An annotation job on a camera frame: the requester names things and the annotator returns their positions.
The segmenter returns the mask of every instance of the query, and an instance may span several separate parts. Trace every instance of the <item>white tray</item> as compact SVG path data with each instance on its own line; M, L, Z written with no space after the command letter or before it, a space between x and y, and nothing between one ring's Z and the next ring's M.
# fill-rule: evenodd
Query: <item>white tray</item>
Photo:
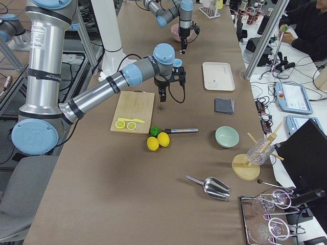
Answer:
M235 90L233 75L228 63L204 62L202 68L205 89L217 91Z

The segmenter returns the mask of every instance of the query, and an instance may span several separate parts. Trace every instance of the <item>wooden stand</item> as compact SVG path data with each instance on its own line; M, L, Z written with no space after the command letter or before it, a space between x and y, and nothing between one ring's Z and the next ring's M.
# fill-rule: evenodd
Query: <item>wooden stand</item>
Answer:
M271 145L273 140L277 137L276 132L280 129L282 124L283 122L281 122L276 130L269 135L267 138L267 143L262 146L260 153L264 152L267 147ZM254 143L256 143L256 139L250 133L247 133L247 135L253 140ZM280 159L281 161L284 160L283 157L280 157L275 153L270 154ZM239 154L235 156L231 162L231 168L233 169L234 173L243 180L255 180L260 174L260 166L249 162L247 154Z
M231 168L243 180L255 180L260 174L260 166L250 163L246 154L235 156L231 162Z

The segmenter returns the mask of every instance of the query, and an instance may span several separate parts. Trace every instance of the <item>wooden cutting board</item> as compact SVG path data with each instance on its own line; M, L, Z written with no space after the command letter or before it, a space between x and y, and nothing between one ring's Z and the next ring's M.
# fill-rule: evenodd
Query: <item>wooden cutting board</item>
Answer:
M150 131L153 104L154 93L122 91L118 99L110 131L132 134L148 134ZM127 128L117 129L115 123L119 117L128 119L137 118L145 121L145 123L142 124L136 122L136 129L134 130L128 130Z

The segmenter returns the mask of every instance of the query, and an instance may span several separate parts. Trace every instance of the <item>lime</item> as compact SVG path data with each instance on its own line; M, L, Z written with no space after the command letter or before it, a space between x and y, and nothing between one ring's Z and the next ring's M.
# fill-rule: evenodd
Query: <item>lime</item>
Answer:
M170 143L170 138L169 138L168 134L165 132L161 132L160 134L158 134L157 138L158 138L159 144L163 147L167 147Z
M127 129L129 129L129 130L136 129L136 123L133 121L130 121L129 123L127 123Z
M115 126L118 129L124 129L126 126L126 123L124 121L116 121Z
M161 130L157 126L153 126L150 130L150 134L154 137L157 137L160 132Z
M156 137L149 137L147 139L147 146L149 148L149 150L151 151L155 151L159 148L159 142L158 142L158 139Z

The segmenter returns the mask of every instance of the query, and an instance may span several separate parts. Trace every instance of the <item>person's hand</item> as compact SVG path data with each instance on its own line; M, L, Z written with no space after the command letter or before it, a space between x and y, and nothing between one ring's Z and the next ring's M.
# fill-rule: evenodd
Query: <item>person's hand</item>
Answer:
M283 36L283 39L282 39L282 42L286 42L286 43L291 44L295 39L296 38L292 35L292 33L285 32L284 36Z
M279 27L279 36L281 36L284 27L286 27L286 29L288 29L288 25L286 25L286 24L281 25L281 26Z

